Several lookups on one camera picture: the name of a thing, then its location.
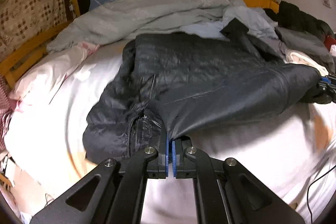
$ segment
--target black jacket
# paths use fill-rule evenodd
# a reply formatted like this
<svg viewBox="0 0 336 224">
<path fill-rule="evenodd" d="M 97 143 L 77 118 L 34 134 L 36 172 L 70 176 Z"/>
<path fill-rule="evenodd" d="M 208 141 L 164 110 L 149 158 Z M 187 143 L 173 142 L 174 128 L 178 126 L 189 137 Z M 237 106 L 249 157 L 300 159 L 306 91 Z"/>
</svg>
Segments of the black jacket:
<svg viewBox="0 0 336 224">
<path fill-rule="evenodd" d="M 175 139 L 219 123 L 272 117 L 320 79 L 312 67 L 265 61 L 250 50 L 239 40 L 185 33 L 137 36 L 88 114 L 87 158 L 130 157 L 162 127 Z"/>
<path fill-rule="evenodd" d="M 330 35 L 335 38 L 330 26 L 310 14 L 307 14 L 294 4 L 281 1 L 279 13 L 274 13 L 271 9 L 264 9 L 266 14 L 274 21 L 278 22 L 279 27 L 298 32 L 308 32 L 324 42 L 325 37 Z"/>
</svg>

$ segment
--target white pillow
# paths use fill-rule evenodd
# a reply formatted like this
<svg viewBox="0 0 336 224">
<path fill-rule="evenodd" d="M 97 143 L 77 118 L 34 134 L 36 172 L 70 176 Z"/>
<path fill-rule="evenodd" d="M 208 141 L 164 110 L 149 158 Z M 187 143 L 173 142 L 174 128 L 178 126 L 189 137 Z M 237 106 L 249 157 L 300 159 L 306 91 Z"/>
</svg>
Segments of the white pillow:
<svg viewBox="0 0 336 224">
<path fill-rule="evenodd" d="M 15 83 L 9 97 L 27 105 L 49 104 L 63 81 L 97 49 L 96 45 L 80 42 L 46 56 Z"/>
</svg>

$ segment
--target checkered fabric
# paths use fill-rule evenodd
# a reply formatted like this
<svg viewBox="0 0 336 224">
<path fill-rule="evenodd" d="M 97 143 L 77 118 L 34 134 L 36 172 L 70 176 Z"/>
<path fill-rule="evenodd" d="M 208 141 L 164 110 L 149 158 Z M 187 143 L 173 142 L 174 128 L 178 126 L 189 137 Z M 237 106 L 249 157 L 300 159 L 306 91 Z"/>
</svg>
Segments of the checkered fabric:
<svg viewBox="0 0 336 224">
<path fill-rule="evenodd" d="M 6 80 L 0 75 L 0 152 L 5 149 L 3 137 L 8 131 L 12 116 L 11 105 L 8 99 L 9 91 L 10 89 Z"/>
<path fill-rule="evenodd" d="M 0 0 L 0 62 L 29 38 L 66 20 L 64 0 Z"/>
</svg>

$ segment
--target orange cushion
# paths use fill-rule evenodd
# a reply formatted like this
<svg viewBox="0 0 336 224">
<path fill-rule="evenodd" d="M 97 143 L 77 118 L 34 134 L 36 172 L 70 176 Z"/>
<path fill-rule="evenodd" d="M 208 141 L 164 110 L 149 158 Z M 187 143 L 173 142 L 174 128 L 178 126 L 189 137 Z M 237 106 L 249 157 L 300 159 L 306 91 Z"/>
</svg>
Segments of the orange cushion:
<svg viewBox="0 0 336 224">
<path fill-rule="evenodd" d="M 275 13 L 279 12 L 279 4 L 271 0 L 243 0 L 247 7 L 270 8 Z"/>
</svg>

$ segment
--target wooden bed rail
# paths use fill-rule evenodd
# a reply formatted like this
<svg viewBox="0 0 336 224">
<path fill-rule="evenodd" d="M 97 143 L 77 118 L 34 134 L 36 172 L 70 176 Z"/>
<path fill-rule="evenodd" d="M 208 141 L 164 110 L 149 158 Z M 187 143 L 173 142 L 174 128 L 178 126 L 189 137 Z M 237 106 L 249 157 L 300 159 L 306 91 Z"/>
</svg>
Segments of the wooden bed rail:
<svg viewBox="0 0 336 224">
<path fill-rule="evenodd" d="M 35 63 L 47 54 L 46 46 L 41 44 L 56 36 L 69 24 L 70 21 L 67 21 L 49 30 L 41 32 L 39 35 L 27 40 L 20 48 L 0 63 L 0 74 L 6 78 L 7 83 L 11 88 L 14 87 L 15 82 L 19 80 L 27 70 L 29 70 Z M 31 55 L 27 58 L 27 60 L 20 67 L 11 71 L 11 68 L 13 68 L 16 63 L 28 54 Z"/>
</svg>

